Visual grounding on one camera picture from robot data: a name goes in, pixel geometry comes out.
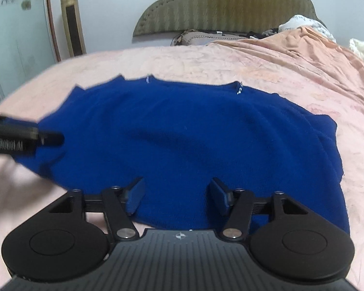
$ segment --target metal screw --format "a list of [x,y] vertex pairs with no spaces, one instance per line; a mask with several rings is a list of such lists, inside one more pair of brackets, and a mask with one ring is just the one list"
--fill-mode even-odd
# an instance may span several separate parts
[[230,239],[237,239],[242,234],[243,233],[236,228],[226,228],[224,231],[222,231],[222,235],[224,235],[225,237],[228,237]]
[[116,234],[118,237],[121,237],[122,239],[130,239],[131,237],[135,236],[136,232],[131,228],[121,228],[116,232]]

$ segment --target bed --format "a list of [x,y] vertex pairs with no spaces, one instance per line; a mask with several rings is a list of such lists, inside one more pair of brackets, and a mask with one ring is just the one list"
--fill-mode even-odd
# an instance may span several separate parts
[[[243,84],[278,93],[338,124],[342,189],[356,255],[348,280],[364,291],[364,63],[350,50],[308,27],[263,40],[216,41],[206,46],[101,52],[58,64],[0,104],[0,112],[37,121],[84,88],[118,74],[201,84]],[[65,191],[0,155],[0,248],[5,236]],[[89,221],[102,226],[99,215]],[[137,225],[142,232],[145,225]],[[10,279],[0,255],[0,287]]]

